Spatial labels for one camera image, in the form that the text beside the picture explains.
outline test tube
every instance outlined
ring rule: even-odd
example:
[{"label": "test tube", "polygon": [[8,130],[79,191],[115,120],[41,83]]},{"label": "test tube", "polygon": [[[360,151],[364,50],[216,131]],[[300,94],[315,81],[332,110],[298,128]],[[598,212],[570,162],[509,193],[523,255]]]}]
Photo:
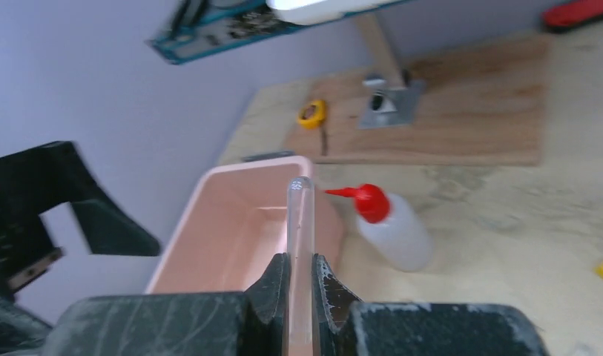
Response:
[{"label": "test tube", "polygon": [[314,255],[314,183],[294,178],[288,186],[287,252],[290,289],[284,354],[312,355],[312,258]]}]

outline wooden board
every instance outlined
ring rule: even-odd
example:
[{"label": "wooden board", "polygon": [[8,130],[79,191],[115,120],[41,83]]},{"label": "wooden board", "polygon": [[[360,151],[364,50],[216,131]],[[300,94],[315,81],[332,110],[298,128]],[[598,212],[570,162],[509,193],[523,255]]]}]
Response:
[{"label": "wooden board", "polygon": [[426,80],[413,125],[358,130],[368,68],[318,79],[327,101],[327,155],[319,130],[298,125],[284,147],[317,163],[536,165],[541,158],[548,35],[533,34],[427,56],[408,65]]}]

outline bottle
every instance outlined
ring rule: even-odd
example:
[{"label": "bottle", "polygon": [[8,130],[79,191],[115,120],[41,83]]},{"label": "bottle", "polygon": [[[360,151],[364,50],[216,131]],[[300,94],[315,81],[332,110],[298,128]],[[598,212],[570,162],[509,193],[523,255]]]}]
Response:
[{"label": "bottle", "polygon": [[404,198],[373,184],[326,193],[354,198],[358,230],[395,268],[417,271],[432,258],[432,238]]}]

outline pink plastic container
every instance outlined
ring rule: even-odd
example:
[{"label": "pink plastic container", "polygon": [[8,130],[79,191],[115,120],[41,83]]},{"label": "pink plastic container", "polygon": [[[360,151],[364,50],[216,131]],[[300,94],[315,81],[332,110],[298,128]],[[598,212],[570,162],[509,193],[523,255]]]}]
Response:
[{"label": "pink plastic container", "polygon": [[[245,290],[274,254],[286,252],[286,194],[312,179],[302,156],[224,165],[199,181],[147,293]],[[344,227],[322,191],[314,195],[314,250],[336,267]]]}]

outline wall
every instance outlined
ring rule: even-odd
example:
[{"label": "wall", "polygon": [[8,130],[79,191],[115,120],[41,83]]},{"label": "wall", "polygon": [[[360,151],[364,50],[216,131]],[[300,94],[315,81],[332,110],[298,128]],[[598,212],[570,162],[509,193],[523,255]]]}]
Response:
[{"label": "wall", "polygon": [[[539,14],[558,3],[561,0],[412,0],[377,13],[397,50],[409,55],[535,27]],[[371,64],[351,20],[276,37],[238,52],[259,86]]]},{"label": "wall", "polygon": [[[185,67],[144,45],[174,1],[0,0],[0,156],[80,144],[106,191],[167,242],[254,92],[236,53]],[[67,206],[46,214],[67,256],[21,293],[49,321],[74,301],[140,293],[156,258],[89,256]]]}]

